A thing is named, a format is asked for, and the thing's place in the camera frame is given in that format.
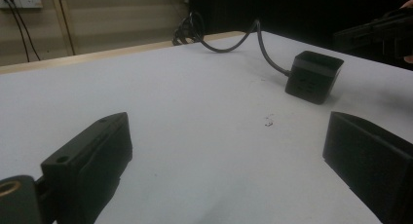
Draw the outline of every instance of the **black bracket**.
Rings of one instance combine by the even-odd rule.
[[[54,152],[37,181],[0,181],[0,223],[94,223],[132,157],[127,113],[100,119]]]
[[[323,156],[382,223],[413,223],[410,142],[357,116],[331,112]]]
[[[380,19],[334,34],[334,47],[349,51],[383,43],[383,55],[396,58],[413,55],[413,8],[401,8]]]

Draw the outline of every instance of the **black cable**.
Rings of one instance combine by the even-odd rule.
[[[201,24],[201,29],[202,29],[202,33],[199,34],[199,26],[197,26],[195,24],[195,20],[194,20],[194,16],[196,16]],[[190,26],[190,30],[191,33],[194,35],[194,37],[196,38],[196,42],[199,41],[201,44],[203,44],[206,48],[208,48],[211,51],[217,52],[217,53],[228,53],[231,52],[233,50],[235,50],[237,47],[239,47],[245,40],[246,38],[249,36],[249,34],[254,30],[254,28],[257,28],[257,36],[258,36],[258,43],[259,43],[259,47],[261,50],[262,55],[264,56],[264,58],[267,60],[267,62],[276,70],[280,71],[280,73],[284,74],[285,76],[289,76],[290,71],[289,70],[285,70],[283,68],[281,68],[280,66],[276,65],[268,56],[267,51],[265,50],[264,47],[264,42],[262,39],[262,33],[261,33],[261,23],[258,19],[256,19],[254,21],[254,23],[252,24],[252,26],[249,28],[249,30],[246,32],[245,36],[241,39],[240,42],[238,42],[235,46],[230,47],[228,49],[216,49],[212,46],[210,46],[207,42],[204,41],[204,32],[205,32],[205,27],[204,27],[204,21],[202,19],[202,16],[199,13],[196,12],[191,12],[191,14],[189,15],[189,17],[187,19],[185,19],[181,25],[179,26],[179,28],[177,29],[177,31],[175,31],[175,37],[176,35],[179,36],[179,34],[182,34],[182,28],[185,25],[186,21],[189,21],[189,26]],[[181,38],[179,37],[179,39],[181,40],[181,42],[183,44],[187,44],[185,38]],[[176,38],[173,39],[173,44],[176,45],[178,44]]]
[[[21,35],[21,41],[22,41],[23,44],[24,44],[24,50],[25,50],[25,52],[26,52],[27,62],[30,62],[30,58],[28,57],[27,47],[26,47],[25,41],[24,41],[23,32],[22,32],[22,30],[21,30],[21,26],[20,26],[20,23],[19,23],[19,21],[18,21],[18,18],[16,17],[15,11],[13,10],[12,5],[10,5],[9,0],[3,0],[3,1],[5,1],[5,2],[7,3],[7,5],[9,5],[10,10],[12,11],[13,17],[15,18],[15,21],[16,21],[16,23],[18,24],[19,31],[20,31],[20,35]]]
[[[179,16],[180,19],[182,19],[182,15],[179,13],[178,9],[176,8],[175,4],[173,4],[172,0],[169,0],[170,4],[173,6],[175,9],[176,14]]]
[[[28,37],[28,40],[29,40],[29,42],[30,42],[31,48],[33,49],[34,54],[37,56],[37,59],[40,60],[39,55],[37,55],[36,49],[34,49],[33,42],[31,41],[30,33],[28,33],[28,30],[27,30],[27,27],[26,27],[26,25],[25,25],[25,23],[24,23],[24,20],[23,20],[23,18],[22,18],[21,15],[20,15],[18,6],[16,6],[15,0],[10,0],[10,1],[13,3],[13,6],[15,6],[16,12],[18,13],[18,16],[19,16],[19,18],[20,18],[20,21],[21,21],[21,23],[23,24],[23,27],[24,27],[24,29],[25,29],[25,31],[26,31],[26,33],[27,33],[27,37]]]

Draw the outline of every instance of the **screw hole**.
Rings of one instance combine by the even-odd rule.
[[[64,156],[64,157],[58,158],[58,159],[56,160],[56,162],[57,162],[57,163],[64,163],[64,162],[66,162],[67,160],[69,160],[69,157]]]
[[[21,183],[19,181],[10,181],[3,184],[0,184],[0,197],[4,197],[15,192]]]

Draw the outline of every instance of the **dark background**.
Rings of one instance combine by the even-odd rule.
[[[380,18],[408,0],[190,0],[190,11],[199,12],[206,33],[246,31],[255,19],[262,30],[335,50],[332,35]],[[346,52],[379,62],[412,69],[402,59],[382,56],[381,44]]]

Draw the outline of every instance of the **wire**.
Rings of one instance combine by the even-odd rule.
[[[24,44],[24,50],[25,50],[25,53],[26,53],[27,62],[30,62],[30,58],[28,57],[27,47],[26,47],[25,41],[24,41],[23,32],[22,32],[22,30],[21,30],[21,26],[20,26],[20,23],[19,23],[19,21],[18,21],[18,18],[16,17],[15,11],[13,10],[12,5],[10,5],[9,0],[3,0],[3,1],[5,1],[5,2],[7,3],[7,5],[9,5],[10,10],[12,11],[13,17],[15,18],[15,21],[16,21],[16,23],[18,24],[19,31],[20,31],[20,35],[21,35],[21,41],[22,41],[23,44]]]
[[[172,0],[169,0],[170,4],[173,6],[173,9],[175,10],[176,14],[179,16],[180,19],[182,19],[182,15],[179,13],[178,9],[176,8],[175,4],[173,3]]]
[[[228,52],[231,52],[231,51],[235,50],[237,47],[239,47],[246,40],[246,38],[249,36],[249,34],[255,29],[255,27],[257,28],[257,36],[258,36],[259,47],[260,47],[261,53],[264,56],[264,58],[267,60],[267,62],[273,68],[280,71],[280,73],[282,73],[283,75],[289,77],[290,71],[285,70],[285,69],[281,68],[280,66],[276,65],[276,63],[273,62],[270,59],[270,57],[268,56],[267,51],[265,50],[265,47],[264,47],[263,39],[262,39],[261,23],[260,23],[259,19],[256,19],[254,21],[254,23],[251,25],[251,27],[246,32],[244,37],[236,45],[234,45],[234,46],[232,46],[228,49],[216,49],[216,48],[210,46],[207,42],[204,41],[205,26],[204,26],[204,21],[203,21],[202,16],[197,12],[191,12],[189,17],[187,19],[185,19],[179,25],[179,28],[175,31],[175,37],[173,38],[172,42],[173,42],[174,45],[180,45],[179,41],[177,40],[177,39],[179,39],[181,43],[188,44],[187,41],[185,40],[184,36],[187,35],[187,36],[189,36],[189,38],[191,38],[191,36],[193,36],[196,39],[196,40],[194,40],[194,42],[200,42],[201,44],[203,44],[206,48],[208,48],[211,51],[214,51],[216,53],[228,53]]]
[[[30,33],[28,33],[28,30],[27,30],[27,27],[26,27],[26,25],[25,25],[25,23],[24,23],[24,20],[23,20],[23,18],[22,18],[21,15],[20,15],[18,6],[16,6],[15,0],[10,0],[10,1],[12,2],[13,6],[15,6],[16,12],[18,13],[19,19],[20,19],[21,23],[23,24],[23,27],[24,27],[24,29],[25,29],[25,31],[26,31],[26,33],[27,33],[27,37],[28,37],[28,40],[29,40],[29,42],[30,42],[31,48],[33,49],[34,54],[37,56],[37,59],[40,60],[39,55],[37,55],[36,49],[34,49],[33,42],[31,41]]]

